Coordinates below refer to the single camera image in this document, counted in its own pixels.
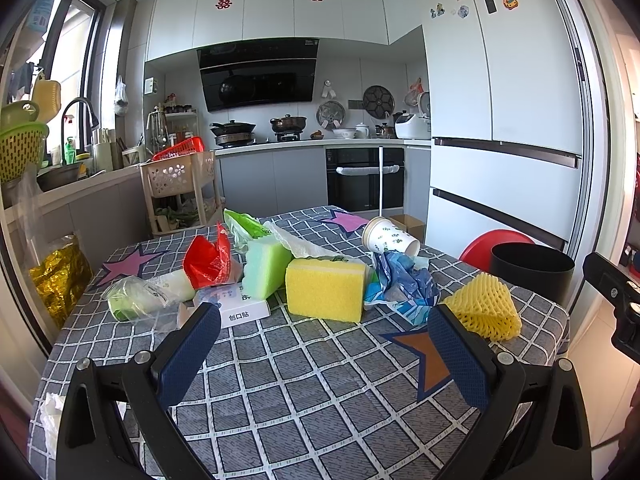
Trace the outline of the green label plastic bottle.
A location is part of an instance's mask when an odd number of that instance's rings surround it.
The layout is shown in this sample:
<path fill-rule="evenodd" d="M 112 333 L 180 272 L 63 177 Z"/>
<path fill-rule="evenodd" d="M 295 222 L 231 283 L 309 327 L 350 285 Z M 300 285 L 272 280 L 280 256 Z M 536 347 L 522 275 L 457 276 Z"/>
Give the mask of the green label plastic bottle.
<path fill-rule="evenodd" d="M 144 280 L 126 276 L 107 287 L 102 298 L 119 322 L 150 318 L 158 311 L 178 307 L 195 296 L 195 289 L 182 269 Z"/>

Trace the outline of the blue cracker wrapper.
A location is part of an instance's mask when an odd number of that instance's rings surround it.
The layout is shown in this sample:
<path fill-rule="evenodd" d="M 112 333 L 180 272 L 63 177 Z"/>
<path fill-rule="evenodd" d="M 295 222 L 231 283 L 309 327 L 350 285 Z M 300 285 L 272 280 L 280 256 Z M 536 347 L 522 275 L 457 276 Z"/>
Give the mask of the blue cracker wrapper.
<path fill-rule="evenodd" d="M 397 250 L 372 252 L 371 259 L 373 270 L 364 291 L 364 307 L 384 304 L 412 326 L 424 325 L 440 297 L 439 287 L 428 270 L 430 260 Z"/>

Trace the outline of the red snack wrapper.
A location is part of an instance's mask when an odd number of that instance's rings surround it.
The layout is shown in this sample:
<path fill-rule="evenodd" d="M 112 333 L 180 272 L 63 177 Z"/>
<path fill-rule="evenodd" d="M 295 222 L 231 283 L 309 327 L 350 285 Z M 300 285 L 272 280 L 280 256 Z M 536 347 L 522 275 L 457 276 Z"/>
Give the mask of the red snack wrapper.
<path fill-rule="evenodd" d="M 224 226 L 216 225 L 216 240 L 210 242 L 204 235 L 192 240 L 182 268 L 194 289 L 227 284 L 232 270 L 231 243 Z"/>

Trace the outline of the green plastic bag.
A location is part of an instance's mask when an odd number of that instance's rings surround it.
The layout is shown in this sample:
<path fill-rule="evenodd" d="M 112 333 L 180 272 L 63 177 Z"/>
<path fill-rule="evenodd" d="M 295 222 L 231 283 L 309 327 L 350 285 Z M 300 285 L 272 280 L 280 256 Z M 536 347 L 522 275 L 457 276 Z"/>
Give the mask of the green plastic bag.
<path fill-rule="evenodd" d="M 248 244 L 252 240 L 270 235 L 270 231 L 250 214 L 228 208 L 224 210 L 224 224 L 233 236 L 234 247 L 240 254 L 248 251 Z"/>

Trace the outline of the black trash bin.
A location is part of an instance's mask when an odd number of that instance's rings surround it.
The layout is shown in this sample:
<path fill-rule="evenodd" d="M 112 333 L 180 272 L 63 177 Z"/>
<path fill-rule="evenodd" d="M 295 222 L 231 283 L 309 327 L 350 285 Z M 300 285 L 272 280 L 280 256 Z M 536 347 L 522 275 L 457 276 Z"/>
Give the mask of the black trash bin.
<path fill-rule="evenodd" d="M 564 304 L 574 269 L 570 256 L 544 245 L 502 243 L 490 252 L 491 274 L 556 304 Z"/>

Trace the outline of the black kitchen faucet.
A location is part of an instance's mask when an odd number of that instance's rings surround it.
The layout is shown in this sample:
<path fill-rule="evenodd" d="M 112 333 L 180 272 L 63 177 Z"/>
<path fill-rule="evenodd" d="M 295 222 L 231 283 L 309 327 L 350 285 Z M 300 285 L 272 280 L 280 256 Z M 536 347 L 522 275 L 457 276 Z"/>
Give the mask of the black kitchen faucet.
<path fill-rule="evenodd" d="M 76 136 L 71 136 L 65 132 L 67 125 L 75 125 L 77 130 Z M 99 119 L 96 116 L 96 112 L 93 109 L 91 101 L 84 96 L 78 96 L 72 99 L 66 107 L 62 109 L 61 127 L 60 127 L 60 140 L 62 150 L 62 162 L 63 166 L 69 165 L 72 162 L 76 162 L 76 156 L 70 156 L 70 141 L 74 141 L 74 148 L 79 153 L 85 153 L 87 146 L 89 145 L 88 137 L 91 136 L 93 131 L 99 128 Z"/>

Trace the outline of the gold foil bag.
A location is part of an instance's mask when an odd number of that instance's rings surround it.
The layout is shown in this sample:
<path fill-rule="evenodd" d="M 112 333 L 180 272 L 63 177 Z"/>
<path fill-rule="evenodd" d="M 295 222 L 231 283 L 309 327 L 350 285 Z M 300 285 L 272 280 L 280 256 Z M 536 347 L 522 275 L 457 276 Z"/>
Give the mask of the gold foil bag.
<path fill-rule="evenodd" d="M 63 327 L 93 277 L 75 234 L 59 238 L 28 273 L 57 328 Z"/>

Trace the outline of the white bandage box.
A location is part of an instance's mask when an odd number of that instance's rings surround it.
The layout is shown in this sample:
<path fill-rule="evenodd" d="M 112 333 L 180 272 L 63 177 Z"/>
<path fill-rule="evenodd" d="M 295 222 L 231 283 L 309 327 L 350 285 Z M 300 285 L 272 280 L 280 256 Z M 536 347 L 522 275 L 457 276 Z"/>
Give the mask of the white bandage box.
<path fill-rule="evenodd" d="M 221 327 L 229 328 L 261 318 L 268 318 L 270 307 L 265 299 L 250 298 L 240 283 L 206 287 L 195 292 L 194 307 L 209 302 L 218 307 Z"/>

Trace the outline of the green sponge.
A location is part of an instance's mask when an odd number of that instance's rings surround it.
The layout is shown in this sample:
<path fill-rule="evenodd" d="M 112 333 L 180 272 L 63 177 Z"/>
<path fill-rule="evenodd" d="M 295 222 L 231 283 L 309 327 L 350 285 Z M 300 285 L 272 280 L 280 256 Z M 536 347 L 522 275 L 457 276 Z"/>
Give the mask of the green sponge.
<path fill-rule="evenodd" d="M 284 283 L 285 271 L 293 255 L 273 235 L 248 243 L 245 255 L 243 292 L 250 298 L 266 300 Z"/>

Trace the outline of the yellow sponge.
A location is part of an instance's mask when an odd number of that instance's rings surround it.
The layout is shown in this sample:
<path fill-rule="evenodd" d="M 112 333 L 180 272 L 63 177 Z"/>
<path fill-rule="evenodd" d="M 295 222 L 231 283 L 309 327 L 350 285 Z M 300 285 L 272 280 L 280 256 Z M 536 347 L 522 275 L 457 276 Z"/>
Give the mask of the yellow sponge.
<path fill-rule="evenodd" d="M 288 312 L 306 318 L 359 323 L 367 273 L 364 263 L 294 259 L 285 272 Z"/>

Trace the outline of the beige storage cart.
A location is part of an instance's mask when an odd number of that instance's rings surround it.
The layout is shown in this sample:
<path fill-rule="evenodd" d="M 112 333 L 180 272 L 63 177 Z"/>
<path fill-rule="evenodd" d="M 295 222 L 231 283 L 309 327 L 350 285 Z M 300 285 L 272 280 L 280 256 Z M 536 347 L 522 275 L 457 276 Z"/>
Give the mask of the beige storage cart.
<path fill-rule="evenodd" d="M 210 151 L 146 162 L 140 177 L 154 237 L 222 221 L 224 200 Z"/>

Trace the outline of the black built-in oven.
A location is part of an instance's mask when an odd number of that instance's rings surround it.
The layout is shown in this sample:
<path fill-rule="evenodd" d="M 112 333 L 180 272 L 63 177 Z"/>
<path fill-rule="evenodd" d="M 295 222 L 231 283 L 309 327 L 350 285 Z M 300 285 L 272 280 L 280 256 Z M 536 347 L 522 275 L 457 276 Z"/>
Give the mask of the black built-in oven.
<path fill-rule="evenodd" d="M 404 206 L 405 152 L 384 148 L 383 209 Z M 326 150 L 330 205 L 351 212 L 378 211 L 378 148 Z"/>

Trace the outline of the green colander basket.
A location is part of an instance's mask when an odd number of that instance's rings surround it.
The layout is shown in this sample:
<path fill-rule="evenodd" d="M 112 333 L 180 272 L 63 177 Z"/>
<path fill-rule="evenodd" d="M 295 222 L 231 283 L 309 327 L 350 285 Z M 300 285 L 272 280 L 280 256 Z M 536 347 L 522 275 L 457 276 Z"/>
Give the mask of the green colander basket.
<path fill-rule="evenodd" d="M 1 133 L 1 182 L 21 177 L 31 162 L 41 167 L 49 127 L 42 122 L 24 122 Z"/>

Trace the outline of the red plastic basket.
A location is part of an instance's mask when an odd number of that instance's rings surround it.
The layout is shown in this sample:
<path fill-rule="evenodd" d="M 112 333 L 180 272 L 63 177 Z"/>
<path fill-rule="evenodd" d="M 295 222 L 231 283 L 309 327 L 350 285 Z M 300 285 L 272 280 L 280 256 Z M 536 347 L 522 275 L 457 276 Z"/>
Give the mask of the red plastic basket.
<path fill-rule="evenodd" d="M 154 154 L 152 161 L 159 162 L 160 160 L 201 153 L 204 150 L 205 144 L 202 139 L 199 136 L 190 136 L 190 138 L 185 138 L 183 141 Z"/>

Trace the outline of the black wok on stove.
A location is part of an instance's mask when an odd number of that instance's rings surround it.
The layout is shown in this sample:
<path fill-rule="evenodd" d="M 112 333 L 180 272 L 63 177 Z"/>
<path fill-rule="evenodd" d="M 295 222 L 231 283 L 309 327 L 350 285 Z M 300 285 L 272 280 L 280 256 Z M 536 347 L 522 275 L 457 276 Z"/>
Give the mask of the black wok on stove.
<path fill-rule="evenodd" d="M 253 141 L 254 124 L 230 120 L 225 124 L 211 122 L 209 129 L 213 133 L 216 144 L 221 148 L 235 148 Z"/>

